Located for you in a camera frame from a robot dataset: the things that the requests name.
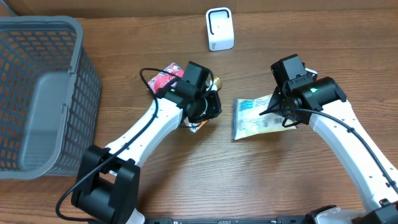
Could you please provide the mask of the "purple red tissue pack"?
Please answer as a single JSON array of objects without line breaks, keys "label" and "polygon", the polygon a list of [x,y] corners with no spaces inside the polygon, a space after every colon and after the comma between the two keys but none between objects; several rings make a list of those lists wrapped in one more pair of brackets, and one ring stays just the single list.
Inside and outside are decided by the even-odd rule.
[{"label": "purple red tissue pack", "polygon": [[[172,62],[169,66],[164,68],[164,71],[172,73],[178,77],[183,77],[184,70]],[[150,81],[148,81],[148,85],[152,89],[154,93],[156,93],[159,89],[163,88],[169,81],[171,81],[174,76],[169,75],[168,73],[159,72],[156,76],[154,76]]]}]

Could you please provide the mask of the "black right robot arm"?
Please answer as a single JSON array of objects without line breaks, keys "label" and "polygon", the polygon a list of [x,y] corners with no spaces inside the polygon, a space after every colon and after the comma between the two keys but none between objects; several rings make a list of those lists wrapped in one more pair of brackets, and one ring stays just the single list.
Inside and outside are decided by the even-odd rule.
[{"label": "black right robot arm", "polygon": [[303,223],[397,223],[397,168],[362,127],[337,82],[318,78],[297,54],[273,63],[271,72],[277,86],[264,114],[311,126],[345,168],[364,207],[360,212],[327,205],[307,213]]}]

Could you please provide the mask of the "white green tube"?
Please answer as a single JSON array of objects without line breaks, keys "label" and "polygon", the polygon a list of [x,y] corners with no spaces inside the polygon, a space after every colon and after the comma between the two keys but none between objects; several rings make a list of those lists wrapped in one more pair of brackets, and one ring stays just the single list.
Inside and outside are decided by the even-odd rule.
[{"label": "white green tube", "polygon": [[223,83],[219,77],[208,77],[206,80],[206,91],[219,91],[222,89]]}]

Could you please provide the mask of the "yellow snack bag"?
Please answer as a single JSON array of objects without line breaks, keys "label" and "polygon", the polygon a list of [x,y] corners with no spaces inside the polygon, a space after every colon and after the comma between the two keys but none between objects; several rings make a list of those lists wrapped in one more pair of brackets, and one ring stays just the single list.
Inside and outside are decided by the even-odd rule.
[{"label": "yellow snack bag", "polygon": [[275,113],[259,116],[270,106],[271,96],[263,96],[253,100],[235,99],[233,116],[233,139],[238,140],[256,134],[273,133],[296,129],[296,126],[284,128],[284,117]]}]

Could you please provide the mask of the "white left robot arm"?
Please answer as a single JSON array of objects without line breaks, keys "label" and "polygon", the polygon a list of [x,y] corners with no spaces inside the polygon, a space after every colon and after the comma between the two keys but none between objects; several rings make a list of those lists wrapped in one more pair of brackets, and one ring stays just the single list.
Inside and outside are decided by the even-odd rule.
[{"label": "white left robot arm", "polygon": [[178,128],[192,131],[221,113],[213,72],[189,62],[183,75],[172,74],[145,114],[105,147],[91,145],[81,160],[71,203],[89,215],[88,223],[145,223],[137,210],[141,168],[162,140]]}]

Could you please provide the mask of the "small orange white box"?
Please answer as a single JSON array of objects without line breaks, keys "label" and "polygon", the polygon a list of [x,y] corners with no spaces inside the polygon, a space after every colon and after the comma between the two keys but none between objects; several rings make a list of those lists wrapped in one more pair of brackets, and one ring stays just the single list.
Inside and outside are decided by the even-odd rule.
[{"label": "small orange white box", "polygon": [[199,123],[191,123],[188,118],[185,118],[183,121],[184,128],[188,128],[191,132],[196,133],[205,123],[206,121],[201,121]]}]

